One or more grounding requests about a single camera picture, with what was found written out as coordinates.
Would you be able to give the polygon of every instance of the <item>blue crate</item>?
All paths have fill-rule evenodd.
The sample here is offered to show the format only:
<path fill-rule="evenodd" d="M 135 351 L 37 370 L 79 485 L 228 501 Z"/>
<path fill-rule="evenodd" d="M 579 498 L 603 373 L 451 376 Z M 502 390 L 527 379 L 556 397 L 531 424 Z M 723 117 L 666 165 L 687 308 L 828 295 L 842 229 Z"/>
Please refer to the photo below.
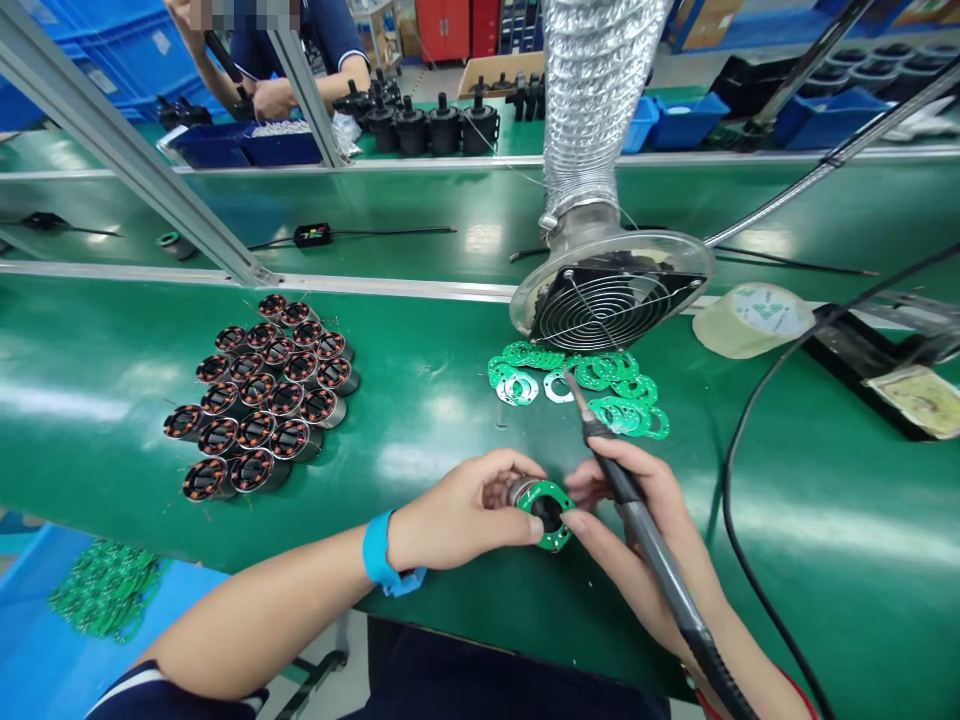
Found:
<path fill-rule="evenodd" d="M 253 127 L 240 139 L 240 145 L 257 167 L 316 165 L 323 162 L 323 155 L 313 139 L 313 133 L 255 138 L 250 134 L 252 132 Z"/>
<path fill-rule="evenodd" d="M 30 98 L 0 77 L 0 132 L 29 130 L 44 117 L 46 113 Z"/>
<path fill-rule="evenodd" d="M 199 78 L 173 19 L 162 8 L 129 23 L 77 35 L 70 42 L 118 88 L 121 102 L 156 96 Z"/>
<path fill-rule="evenodd" d="M 650 98 L 640 98 L 637 111 L 633 114 L 633 120 L 630 121 L 630 127 L 627 129 L 627 137 L 623 141 L 623 153 L 632 155 L 640 152 L 643 141 L 647 139 L 650 129 L 657 124 L 659 118 L 660 110 L 657 104 Z"/>
<path fill-rule="evenodd" d="M 129 0 L 21 0 L 20 4 L 54 40 L 95 35 L 106 28 L 137 22 L 155 15 L 158 7 Z"/>
<path fill-rule="evenodd" d="M 0 579 L 0 697 L 4 717 L 80 720 L 177 618 L 227 576 L 182 562 L 164 573 L 144 622 L 126 645 L 73 630 L 47 598 L 93 541 L 54 525 Z"/>
<path fill-rule="evenodd" d="M 660 118 L 650 130 L 650 146 L 656 150 L 689 150 L 698 147 L 730 113 L 716 93 L 690 102 L 656 98 Z"/>
<path fill-rule="evenodd" d="M 794 96 L 777 117 L 773 141 L 784 150 L 832 148 L 886 109 L 862 88 L 826 98 Z"/>
<path fill-rule="evenodd" d="M 170 146 L 190 167 L 250 167 L 253 163 L 241 145 L 254 123 L 196 125 L 176 138 Z"/>

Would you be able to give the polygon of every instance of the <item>aluminum frame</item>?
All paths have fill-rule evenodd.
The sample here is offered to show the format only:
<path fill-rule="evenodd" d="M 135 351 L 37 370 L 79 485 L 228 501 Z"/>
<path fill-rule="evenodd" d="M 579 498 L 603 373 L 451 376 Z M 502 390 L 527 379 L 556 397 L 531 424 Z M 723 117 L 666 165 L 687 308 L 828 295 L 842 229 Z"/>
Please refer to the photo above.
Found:
<path fill-rule="evenodd" d="M 273 49 L 277 52 L 290 86 L 293 88 L 300 111 L 310 126 L 313 139 L 320 148 L 323 162 L 331 168 L 343 168 L 352 165 L 350 159 L 340 152 L 333 132 L 333 124 L 327 115 L 326 105 L 317 90 L 313 71 L 303 53 L 303 44 L 299 33 L 293 30 L 267 30 Z"/>
<path fill-rule="evenodd" d="M 245 285 L 276 284 L 277 276 L 259 263 L 17 2 L 0 3 L 0 73 L 231 278 Z"/>

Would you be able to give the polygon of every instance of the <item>green workbench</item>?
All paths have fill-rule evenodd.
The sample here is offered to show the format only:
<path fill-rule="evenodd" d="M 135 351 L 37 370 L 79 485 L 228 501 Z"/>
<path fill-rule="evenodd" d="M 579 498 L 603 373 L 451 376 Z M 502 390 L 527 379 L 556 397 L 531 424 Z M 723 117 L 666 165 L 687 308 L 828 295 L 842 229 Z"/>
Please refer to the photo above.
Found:
<path fill-rule="evenodd" d="M 346 420 L 278 492 L 187 503 L 180 481 L 198 453 L 164 437 L 162 420 L 170 402 L 200 397 L 197 362 L 219 328 L 256 322 L 247 303 L 262 294 L 0 275 L 0 506 L 236 572 L 400 505 L 495 447 L 528 453 L 557 480 L 586 457 L 571 405 L 508 407 L 487 384 L 488 358 L 516 338 L 505 305 L 314 294 L 306 300 L 356 348 L 362 382 Z M 633 352 L 672 426 L 642 446 L 672 464 L 731 602 L 799 678 L 717 516 L 720 460 L 772 356 L 720 358 L 696 342 L 689 316 Z M 960 381 L 960 366 L 945 371 Z M 960 444 L 904 440 L 805 356 L 757 406 L 734 480 L 741 541 L 839 717 L 960 712 L 949 671 L 960 664 L 958 467 Z M 615 522 L 609 508 L 604 517 Z M 497 551 L 431 574 L 414 595 L 374 593 L 361 609 L 686 692 L 575 542 L 557 556 Z"/>

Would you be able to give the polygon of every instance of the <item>metal duct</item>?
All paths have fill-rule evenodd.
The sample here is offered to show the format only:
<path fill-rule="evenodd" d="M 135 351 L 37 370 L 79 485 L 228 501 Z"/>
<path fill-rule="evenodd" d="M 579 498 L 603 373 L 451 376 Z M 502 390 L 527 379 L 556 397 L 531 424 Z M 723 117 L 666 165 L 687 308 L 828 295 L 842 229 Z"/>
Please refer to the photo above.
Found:
<path fill-rule="evenodd" d="M 574 205 L 618 206 L 613 166 L 666 14 L 666 0 L 544 1 L 548 230 Z"/>

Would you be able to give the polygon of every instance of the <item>metal cylinder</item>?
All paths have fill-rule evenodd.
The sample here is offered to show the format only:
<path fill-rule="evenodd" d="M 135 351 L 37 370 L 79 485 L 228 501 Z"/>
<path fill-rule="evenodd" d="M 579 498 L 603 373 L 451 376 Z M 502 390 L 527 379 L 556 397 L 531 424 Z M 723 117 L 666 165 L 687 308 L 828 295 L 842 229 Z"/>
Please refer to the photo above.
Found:
<path fill-rule="evenodd" d="M 280 314 L 287 306 L 287 299 L 283 295 L 267 295 L 257 306 L 260 317 L 269 322 L 280 324 Z"/>
<path fill-rule="evenodd" d="M 254 375 L 240 386 L 240 401 L 248 408 L 265 410 L 267 398 L 276 385 L 277 379 L 270 373 Z"/>
<path fill-rule="evenodd" d="M 317 378 L 321 387 L 333 390 L 340 397 L 346 397 L 360 385 L 360 373 L 343 358 L 321 362 Z"/>
<path fill-rule="evenodd" d="M 258 353 L 279 337 L 284 337 L 283 328 L 271 322 L 257 323 L 247 331 L 247 343 Z"/>
<path fill-rule="evenodd" d="M 231 325 L 221 330 L 214 341 L 214 345 L 221 353 L 232 357 L 250 352 L 250 346 L 247 344 L 247 331 L 237 325 Z"/>
<path fill-rule="evenodd" d="M 283 312 L 280 313 L 280 319 L 283 324 L 289 328 L 296 327 L 304 320 L 320 320 L 311 307 L 304 302 L 290 303 L 287 305 L 283 309 Z"/>
<path fill-rule="evenodd" d="M 277 383 L 267 397 L 267 409 L 281 419 L 300 417 L 300 403 L 305 394 L 299 383 Z"/>
<path fill-rule="evenodd" d="M 520 498 L 526 495 L 527 491 L 536 484 L 537 478 L 524 477 L 520 478 L 519 480 L 515 480 L 507 490 L 507 505 L 510 507 L 518 507 Z"/>
<path fill-rule="evenodd" d="M 197 380 L 204 385 L 230 382 L 230 358 L 226 355 L 211 355 L 197 365 Z"/>
<path fill-rule="evenodd" d="M 271 492 L 287 481 L 290 467 L 290 463 L 277 460 L 266 450 L 253 450 L 233 461 L 230 484 L 243 495 Z"/>
<path fill-rule="evenodd" d="M 270 438 L 270 452 L 278 460 L 307 462 L 316 457 L 323 444 L 323 431 L 311 430 L 303 420 L 297 418 L 277 425 Z"/>
<path fill-rule="evenodd" d="M 230 463 L 221 457 L 201 460 L 187 471 L 183 496 L 190 502 L 229 500 L 237 494 L 229 481 Z"/>
<path fill-rule="evenodd" d="M 267 345 L 263 351 L 263 362 L 270 368 L 270 372 L 280 374 L 283 372 L 283 366 L 287 364 L 290 356 L 297 350 L 293 340 L 286 335 L 278 337 Z"/>
<path fill-rule="evenodd" d="M 270 436 L 277 429 L 277 418 L 265 411 L 250 413 L 237 428 L 237 444 L 244 450 L 267 447 Z"/>
<path fill-rule="evenodd" d="M 353 362 L 353 348 L 347 339 L 340 333 L 325 332 L 317 340 L 313 352 L 321 360 L 333 360 L 342 357 L 347 362 Z"/>
<path fill-rule="evenodd" d="M 239 388 L 234 383 L 211 385 L 200 400 L 200 407 L 211 417 L 231 417 L 239 420 L 249 412 L 243 404 Z"/>
<path fill-rule="evenodd" d="M 247 353 L 239 355 L 230 365 L 230 376 L 234 382 L 243 384 L 254 375 L 259 375 L 268 370 L 264 365 L 263 356 L 257 353 Z"/>
<path fill-rule="evenodd" d="M 163 434 L 174 440 L 196 442 L 200 430 L 209 422 L 209 416 L 199 405 L 181 405 L 163 421 Z"/>
<path fill-rule="evenodd" d="M 317 371 L 320 368 L 320 361 L 312 352 L 294 353 L 283 366 L 283 374 L 287 376 L 290 382 L 300 383 L 306 388 L 315 388 L 320 386 L 320 380 Z"/>
<path fill-rule="evenodd" d="M 237 445 L 239 424 L 233 418 L 217 418 L 203 430 L 197 439 L 197 447 L 204 455 L 211 457 L 232 458 L 239 455 L 241 448 Z"/>
<path fill-rule="evenodd" d="M 323 335 L 323 325 L 316 320 L 304 320 L 293 329 L 293 344 L 303 350 L 310 350 Z"/>
<path fill-rule="evenodd" d="M 332 390 L 314 388 L 300 403 L 300 417 L 310 425 L 331 430 L 343 422 L 347 415 L 347 401 Z"/>

